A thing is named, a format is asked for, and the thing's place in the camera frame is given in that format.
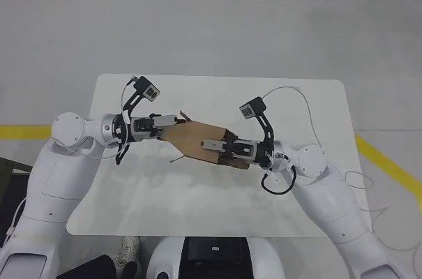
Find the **white tabletop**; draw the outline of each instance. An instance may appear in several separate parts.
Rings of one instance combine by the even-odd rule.
[[[106,74],[98,78],[90,117],[120,111],[121,91],[130,76]],[[239,106],[277,86],[298,86],[310,103],[315,130],[329,160],[342,173],[361,171],[345,89],[339,81],[145,77],[161,95],[153,103],[143,100],[133,116],[183,110],[193,120],[226,127],[249,140],[262,140],[263,132],[255,119],[244,119]],[[302,96],[281,89],[265,98],[265,103],[277,140],[315,142]],[[107,150],[104,155],[115,152]],[[169,162],[180,155],[170,143],[153,139],[132,144],[119,166],[114,159],[103,160],[67,230],[83,235],[325,236],[291,193],[275,196],[261,188],[263,171],[259,167],[239,170],[190,158]],[[348,182],[363,187],[359,175],[350,176]],[[354,193],[360,207],[368,209],[365,191],[354,189]],[[368,213],[364,218],[370,222]]]

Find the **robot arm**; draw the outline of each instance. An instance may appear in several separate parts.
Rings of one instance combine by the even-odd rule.
[[[23,214],[0,249],[0,278],[56,278],[66,222],[88,193],[104,150],[118,147],[119,164],[131,142],[156,139],[163,128],[184,122],[174,115],[131,117],[141,99],[153,101],[160,93],[144,77],[131,83],[135,93],[121,114],[88,119],[70,112],[56,118],[29,177]]]
[[[66,222],[89,191],[103,158],[103,151],[119,148],[119,164],[128,144],[158,139],[166,127],[185,123],[174,115],[131,117],[143,99],[153,101],[159,90],[144,77],[132,78],[136,92],[121,114],[90,120],[67,113],[53,123],[52,136],[40,152],[31,172],[27,202],[11,238],[0,250],[0,278],[55,278],[59,270],[59,243]],[[387,253],[361,217],[352,189],[325,157],[319,146],[287,146],[274,141],[260,97],[240,108],[245,118],[256,118],[264,130],[262,142],[239,139],[232,133],[220,141],[203,139],[201,146],[218,154],[217,163],[231,160],[259,165],[280,173],[308,217],[332,240],[351,278],[415,278]],[[310,177],[303,185],[298,177]]]
[[[364,221],[352,189],[339,170],[327,162],[322,148],[315,144],[289,146],[274,140],[271,125],[264,115],[266,105],[260,97],[240,107],[246,119],[256,118],[264,130],[262,142],[237,139],[215,143],[204,140],[203,147],[222,146],[216,150],[230,158],[244,159],[284,177],[307,216],[330,238],[344,259],[350,278],[406,279],[416,278],[413,271],[404,270],[378,241]],[[312,180],[303,184],[302,178]]]

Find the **yellow floor line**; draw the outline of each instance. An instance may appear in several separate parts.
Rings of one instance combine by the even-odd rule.
[[[415,196],[422,217],[422,183],[409,172],[406,172],[404,169],[392,162],[391,159],[387,158],[383,153],[366,142],[362,137],[355,135],[355,139],[359,153],[363,154],[383,172],[386,172],[391,178],[395,179]]]
[[[0,126],[0,139],[39,140],[46,139],[50,135],[51,126]],[[391,159],[387,158],[362,137],[355,135],[355,138],[359,153],[363,154],[415,196],[422,217],[422,183],[392,162]]]
[[[51,126],[0,125],[0,139],[39,140],[51,135]]]

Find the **light gray floor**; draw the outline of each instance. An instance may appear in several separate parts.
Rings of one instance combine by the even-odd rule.
[[[357,133],[422,181],[422,0],[0,0],[0,124],[88,114],[103,73],[340,80]],[[42,144],[0,141],[0,156],[33,164]],[[393,205],[380,237],[422,241],[414,197],[361,164],[370,208]],[[328,241],[272,241],[288,278],[345,278]],[[410,252],[395,256],[410,268]],[[422,246],[416,266],[422,277]]]

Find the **white shoe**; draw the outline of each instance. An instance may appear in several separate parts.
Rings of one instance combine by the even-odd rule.
[[[124,240],[122,241],[121,252],[113,258],[113,262],[116,267],[124,267],[129,262],[136,262],[139,265],[137,256],[139,249],[140,240],[137,236],[125,236]]]

